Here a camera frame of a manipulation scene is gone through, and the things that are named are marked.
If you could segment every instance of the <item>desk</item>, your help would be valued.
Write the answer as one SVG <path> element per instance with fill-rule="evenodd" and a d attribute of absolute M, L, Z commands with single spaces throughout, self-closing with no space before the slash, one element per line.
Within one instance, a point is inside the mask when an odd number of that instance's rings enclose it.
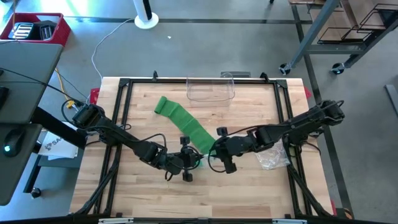
<path fill-rule="evenodd" d="M 63 47 L 57 44 L 31 44 L 23 42 L 1 42 L 0 68 L 21 73 L 40 82 L 48 83 L 58 63 Z M 66 141 L 84 148 L 86 139 L 84 135 L 69 128 L 57 118 L 38 107 L 39 101 L 46 89 L 41 83 L 35 83 L 26 77 L 4 71 L 0 76 L 0 86 L 7 87 L 9 94 L 4 106 L 0 110 L 0 146 L 6 134 L 16 127 L 29 124 L 30 126 L 24 139 L 24 146 L 18 156 L 8 159 L 3 158 L 0 152 L 0 169 L 14 170 L 14 175 L 2 175 L 4 184 L 0 188 L 0 205 L 5 205 L 10 200 L 15 187 L 25 168 L 29 155 L 42 127 L 64 138 Z M 39 174 L 40 156 L 37 158 L 32 173 L 24 192 L 30 193 L 37 175 Z"/>
<path fill-rule="evenodd" d="M 104 108 L 107 117 L 112 117 L 118 84 L 119 78 L 103 79 L 98 105 Z M 294 115 L 307 111 L 302 80 L 287 79 L 287 84 Z M 139 139 L 164 133 L 169 152 L 180 150 L 181 132 L 167 118 L 153 112 L 161 96 L 180 103 L 214 138 L 217 138 L 216 128 L 220 126 L 233 131 L 257 124 L 279 123 L 273 87 L 239 84 L 235 85 L 235 92 L 236 96 L 229 107 L 192 108 L 186 96 L 185 84 L 135 83 L 127 116 L 127 124 L 132 128 L 128 131 Z M 122 96 L 121 108 L 125 96 L 126 91 Z M 161 139 L 153 140 L 163 144 Z M 97 187 L 104 151 L 103 143 L 92 144 L 85 149 L 70 212 L 81 208 Z M 309 189 L 325 210 L 332 213 L 318 151 L 304 145 L 302 160 Z M 123 212 L 124 217 L 159 218 L 276 218 L 284 217 L 286 213 L 293 214 L 286 169 L 262 170 L 253 153 L 234 157 L 234 162 L 238 171 L 233 174 L 219 174 L 202 167 L 192 172 L 193 182 L 183 182 L 181 175 L 166 182 L 164 171 L 142 163 L 131 149 L 123 147 L 112 214 Z M 300 208 L 304 211 L 302 194 L 296 187 Z M 104 191 L 102 209 L 107 193 L 108 189 Z"/>

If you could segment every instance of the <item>computer mouse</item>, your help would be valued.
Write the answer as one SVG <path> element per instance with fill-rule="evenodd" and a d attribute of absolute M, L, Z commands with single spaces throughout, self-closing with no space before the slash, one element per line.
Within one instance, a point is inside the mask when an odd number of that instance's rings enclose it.
<path fill-rule="evenodd" d="M 14 157 L 21 151 L 25 130 L 22 128 L 13 129 L 4 138 L 3 153 L 7 157 Z"/>

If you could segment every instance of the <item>yellow cable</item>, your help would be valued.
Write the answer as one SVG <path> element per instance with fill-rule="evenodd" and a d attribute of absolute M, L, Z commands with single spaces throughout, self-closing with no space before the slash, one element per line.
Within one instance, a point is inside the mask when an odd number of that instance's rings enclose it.
<path fill-rule="evenodd" d="M 55 72 L 57 73 L 58 80 L 60 81 L 61 91 L 62 91 L 62 93 L 65 93 L 65 89 L 64 89 L 64 86 L 63 86 L 61 74 L 58 71 L 58 68 L 55 68 Z M 75 104 L 75 102 L 73 100 L 68 101 L 67 108 L 68 109 L 72 108 L 74 104 Z"/>
<path fill-rule="evenodd" d="M 12 14 L 12 30 L 14 31 L 14 33 L 15 33 L 15 12 L 17 11 L 16 6 L 17 6 L 17 0 L 13 0 L 13 2 L 12 2 L 12 11 L 13 11 L 13 14 Z"/>

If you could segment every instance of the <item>white cable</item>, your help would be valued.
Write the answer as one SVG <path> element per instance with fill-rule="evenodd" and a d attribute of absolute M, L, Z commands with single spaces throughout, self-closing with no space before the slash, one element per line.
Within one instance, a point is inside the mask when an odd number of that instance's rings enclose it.
<path fill-rule="evenodd" d="M 89 105 L 88 99 L 90 98 L 90 96 L 91 96 L 91 93 L 87 96 L 87 99 L 86 99 L 86 104 L 87 104 L 87 105 Z"/>
<path fill-rule="evenodd" d="M 108 35 L 106 35 L 106 36 L 97 44 L 97 46 L 95 46 L 94 53 L 93 53 L 93 55 L 91 56 L 91 62 L 93 63 L 95 70 L 97 71 L 99 77 L 101 78 L 101 83 L 102 83 L 102 78 L 103 78 L 103 76 L 101 75 L 100 71 L 98 71 L 98 68 L 97 68 L 97 66 L 96 66 L 95 63 L 94 63 L 94 56 L 95 56 L 95 53 L 97 53 L 97 48 L 98 48 L 98 46 L 100 46 L 100 44 L 101 44 L 106 38 L 108 38 L 111 34 L 113 34 L 119 27 L 121 27 L 123 24 L 125 24 L 125 23 L 127 23 L 127 22 L 129 22 L 129 21 L 131 21 L 131 20 L 134 20 L 134 19 L 128 19 L 128 20 L 122 22 L 120 25 L 117 26 L 117 28 L 115 28 L 112 32 L 110 32 Z"/>

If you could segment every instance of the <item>plastic bag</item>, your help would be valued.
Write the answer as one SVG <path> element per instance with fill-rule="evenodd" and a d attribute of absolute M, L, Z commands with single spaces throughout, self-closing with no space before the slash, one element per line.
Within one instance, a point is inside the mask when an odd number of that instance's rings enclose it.
<path fill-rule="evenodd" d="M 265 170 L 285 167 L 290 164 L 282 139 L 275 143 L 272 148 L 256 153 L 256 157 Z"/>

